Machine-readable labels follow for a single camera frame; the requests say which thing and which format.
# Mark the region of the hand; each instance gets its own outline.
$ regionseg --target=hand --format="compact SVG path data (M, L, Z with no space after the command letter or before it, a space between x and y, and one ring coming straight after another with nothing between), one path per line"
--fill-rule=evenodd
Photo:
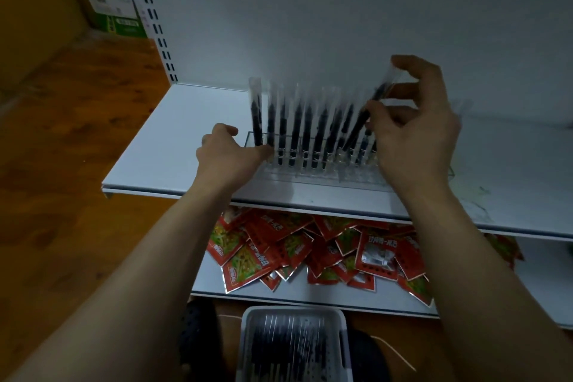
M273 154L273 147L239 147L233 139L238 129L215 124L197 148L199 160L195 183L205 184L209 190L222 190L229 196L244 186L259 165Z
M418 109L370 100L367 127L376 135L380 171L404 201L419 191L447 189L461 125L448 103L440 67L402 55L394 55L392 64L419 81L394 85L388 98L412 99Z

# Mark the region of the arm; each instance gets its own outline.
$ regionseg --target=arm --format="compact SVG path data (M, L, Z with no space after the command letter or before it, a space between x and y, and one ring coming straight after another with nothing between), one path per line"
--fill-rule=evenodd
M483 237L448 186L460 123L440 68L394 56L417 83L369 102L380 168L418 232L432 292L463 379L571 380L573 346Z
M179 320L215 221L270 147L241 148L217 124L197 150L187 193L151 228L111 277L11 381L142 381L157 378L175 349Z

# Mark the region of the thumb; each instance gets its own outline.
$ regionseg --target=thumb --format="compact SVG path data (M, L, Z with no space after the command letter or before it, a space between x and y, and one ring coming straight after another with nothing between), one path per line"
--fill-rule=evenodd
M370 112L370 129L377 137L393 133L398 129L386 106L379 101L369 100L364 108Z
M259 145L258 147L251 147L250 149L257 158L258 162L267 160L275 153L275 149L270 145Z

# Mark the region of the brown floor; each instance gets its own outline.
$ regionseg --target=brown floor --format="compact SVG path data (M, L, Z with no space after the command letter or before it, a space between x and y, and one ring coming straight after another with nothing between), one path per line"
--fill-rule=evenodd
M86 299L174 201L100 183L168 89L152 41L90 32L0 107L0 378ZM6 94L1 95L4 101ZM220 314L245 302L221 300ZM414 366L444 341L438 321L347 313ZM236 362L240 321L221 318ZM395 378L411 370L385 345Z

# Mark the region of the yellow wall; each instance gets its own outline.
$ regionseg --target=yellow wall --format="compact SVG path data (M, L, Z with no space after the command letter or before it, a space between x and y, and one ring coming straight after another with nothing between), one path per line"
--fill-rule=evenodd
M0 0L0 89L21 81L88 27L76 0Z

